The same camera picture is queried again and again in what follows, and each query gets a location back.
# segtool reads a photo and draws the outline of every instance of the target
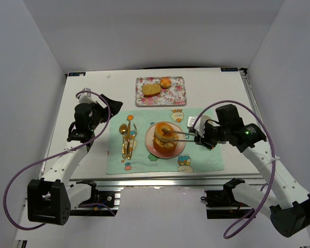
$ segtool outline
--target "robotic arm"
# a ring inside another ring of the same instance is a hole
[[[213,126],[210,117],[204,115],[193,128],[195,118],[189,117],[190,132],[197,133],[194,139],[196,144],[212,149],[217,143],[229,142],[255,165],[267,183],[275,159],[272,185],[275,197],[269,196],[260,212],[285,237],[310,225],[310,193],[294,179],[278,158],[272,158],[270,145],[261,129],[255,124],[245,126],[232,104],[217,108],[216,114],[218,126]],[[224,185],[222,201],[237,201],[256,209],[263,197],[263,192],[249,186],[244,180],[233,179]]]
[[[111,117],[115,116],[123,103],[104,95],[101,97],[109,104]],[[108,119],[108,109],[93,101],[89,93],[83,93],[79,95],[74,119],[69,127],[66,143],[68,153],[60,156],[42,178],[31,180],[27,186],[30,221],[64,225],[68,221],[71,209],[86,200],[95,202],[97,194],[94,183],[83,181],[72,188],[67,184],[79,162],[90,150],[93,142],[89,141],[95,137],[95,128]],[[88,144],[79,149],[72,149],[82,143]]]

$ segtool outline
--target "pink plate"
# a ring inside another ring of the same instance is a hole
[[[168,123],[170,126],[173,127],[174,130],[176,131],[180,131],[183,132],[183,130],[177,126],[176,124],[172,123],[172,122],[168,122],[168,121],[164,121],[165,123]],[[158,152],[153,145],[153,140],[154,140],[154,130],[155,130],[155,126],[157,123],[153,124],[146,133],[146,137],[145,137],[145,145],[147,147],[147,150],[153,154],[154,156],[161,158],[161,159],[170,159],[170,158],[174,158],[175,156],[177,156],[178,154],[180,154],[184,148],[186,143],[185,142],[178,142],[177,147],[174,151],[170,152],[170,153],[161,153]],[[179,139],[183,140],[185,139],[185,135],[184,134],[178,134]]]

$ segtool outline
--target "wall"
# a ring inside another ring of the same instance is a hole
[[[24,0],[64,72],[248,67],[283,0]]]
[[[3,192],[21,168],[43,158],[64,87],[64,74],[22,0],[0,0],[0,247],[10,247],[15,228],[4,215]],[[27,183],[25,172],[9,192],[18,221]]]
[[[310,0],[284,2],[248,73],[278,156],[310,191]]]

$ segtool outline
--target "cartoon print placemat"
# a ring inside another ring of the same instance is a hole
[[[202,109],[164,109],[122,111],[110,120],[110,138],[107,161],[107,174],[146,173],[146,172],[210,172],[224,169],[224,162],[219,146],[209,150],[193,142],[187,142],[181,154],[172,159],[159,159],[152,155],[145,146],[148,128],[159,121],[170,121],[188,132],[187,119],[197,116]],[[131,120],[132,158],[122,158],[122,135],[119,126]]]
[[[171,80],[169,89],[162,89],[161,93],[154,97],[144,97],[143,86],[145,84],[159,84],[162,78]],[[186,105],[185,81],[182,76],[166,77],[138,77],[135,81],[135,105],[142,106],[185,106]]]

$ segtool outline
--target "floral tray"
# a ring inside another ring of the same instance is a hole
[[[144,97],[145,84],[159,84],[162,78],[169,78],[172,85],[169,89],[162,89],[154,97]],[[135,105],[145,106],[185,106],[187,102],[185,81],[181,76],[138,77],[135,82]]]

